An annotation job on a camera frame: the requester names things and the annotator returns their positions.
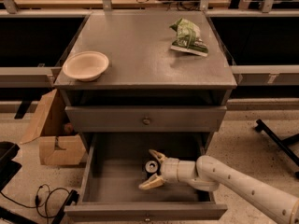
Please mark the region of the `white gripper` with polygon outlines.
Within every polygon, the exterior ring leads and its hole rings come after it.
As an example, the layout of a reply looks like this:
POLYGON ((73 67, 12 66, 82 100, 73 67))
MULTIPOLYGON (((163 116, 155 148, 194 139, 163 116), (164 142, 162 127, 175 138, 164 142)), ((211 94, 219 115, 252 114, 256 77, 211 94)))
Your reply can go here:
POLYGON ((176 158, 167 158, 163 153, 150 149, 149 154, 161 164, 161 175, 154 174, 138 187, 143 190, 155 189, 166 182, 187 182, 197 177, 194 161, 181 161, 176 158))

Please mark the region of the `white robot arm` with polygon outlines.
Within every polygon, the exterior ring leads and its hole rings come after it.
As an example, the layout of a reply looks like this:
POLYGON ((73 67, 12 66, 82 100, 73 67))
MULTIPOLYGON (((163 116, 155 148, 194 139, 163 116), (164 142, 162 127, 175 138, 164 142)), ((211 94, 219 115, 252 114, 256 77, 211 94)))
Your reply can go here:
POLYGON ((277 224, 299 224, 299 198, 238 172, 208 155, 196 161, 168 158, 154 149, 150 155, 160 163, 160 173, 139 185, 154 189, 164 183, 187 183, 194 189, 215 191, 219 184, 232 190, 277 224))

